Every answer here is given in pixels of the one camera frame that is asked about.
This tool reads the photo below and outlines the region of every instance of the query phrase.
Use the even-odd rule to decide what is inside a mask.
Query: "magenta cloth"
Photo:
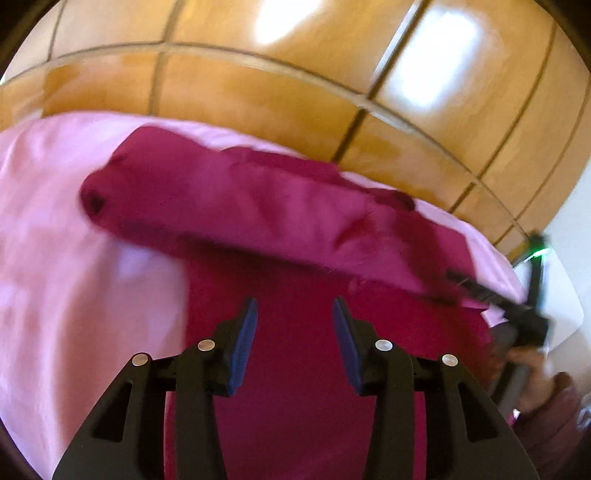
[[[86,179],[81,197],[97,225],[184,259],[187,344],[233,317],[246,296],[259,301],[244,385],[216,399],[230,478],[362,477],[374,401],[346,382],[330,313],[338,295],[409,353],[453,352],[482,373],[488,326],[443,278],[450,267],[474,275],[466,241],[404,194],[354,185],[333,165],[220,153],[143,127]],[[418,480],[426,438],[420,395],[416,403]]]
[[[84,182],[82,202],[114,235],[182,258],[194,241],[212,241],[451,301],[460,290],[445,272],[475,276],[464,237],[409,209],[403,194],[385,201],[334,165],[250,152],[138,128]]]

